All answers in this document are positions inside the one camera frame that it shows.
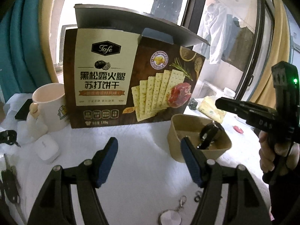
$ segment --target black phone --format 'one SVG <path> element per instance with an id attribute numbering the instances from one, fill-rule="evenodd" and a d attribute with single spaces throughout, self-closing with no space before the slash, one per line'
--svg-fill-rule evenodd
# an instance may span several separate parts
<path id="1" fill-rule="evenodd" d="M 25 101 L 23 106 L 20 108 L 20 110 L 15 115 L 15 119 L 26 121 L 31 103 L 33 103 L 33 100 L 31 98 L 28 99 L 27 101 Z"/>

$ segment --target black truffle image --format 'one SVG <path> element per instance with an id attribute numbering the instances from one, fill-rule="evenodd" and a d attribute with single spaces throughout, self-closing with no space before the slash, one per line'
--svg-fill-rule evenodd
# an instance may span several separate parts
<path id="1" fill-rule="evenodd" d="M 108 69 L 110 69 L 110 63 L 105 62 L 105 61 L 97 61 L 97 62 L 95 62 L 95 68 L 108 70 Z"/>

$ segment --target key ring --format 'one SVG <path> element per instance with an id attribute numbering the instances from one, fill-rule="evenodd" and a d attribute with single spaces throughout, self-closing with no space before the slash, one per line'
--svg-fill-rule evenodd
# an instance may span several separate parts
<path id="1" fill-rule="evenodd" d="M 200 190 L 196 191 L 196 196 L 194 197 L 194 202 L 199 203 L 201 200 L 202 192 Z"/>

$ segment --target blue gripper pad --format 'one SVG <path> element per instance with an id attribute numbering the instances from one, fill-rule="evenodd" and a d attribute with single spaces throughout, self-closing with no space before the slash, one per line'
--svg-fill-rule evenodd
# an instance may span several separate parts
<path id="1" fill-rule="evenodd" d="M 190 172 L 193 182 L 196 183 L 200 188 L 203 188 L 204 182 L 201 178 L 201 169 L 192 153 L 192 150 L 190 149 L 190 148 L 194 148 L 192 143 L 188 138 L 183 138 L 180 142 L 180 147 L 181 147 L 183 158 L 185 160 L 185 163 Z"/>
<path id="2" fill-rule="evenodd" d="M 93 157 L 93 180 L 96 188 L 100 188 L 106 182 L 117 152 L 118 140 L 115 137 L 111 137 L 104 149 L 97 151 Z"/>

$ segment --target white mug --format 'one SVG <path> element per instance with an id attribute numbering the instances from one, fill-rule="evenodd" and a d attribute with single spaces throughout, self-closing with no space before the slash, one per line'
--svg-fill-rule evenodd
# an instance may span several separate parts
<path id="1" fill-rule="evenodd" d="M 38 109 L 48 127 L 48 132 L 59 131 L 68 125 L 63 84 L 51 83 L 39 87 L 33 93 L 32 100 L 38 103 Z"/>

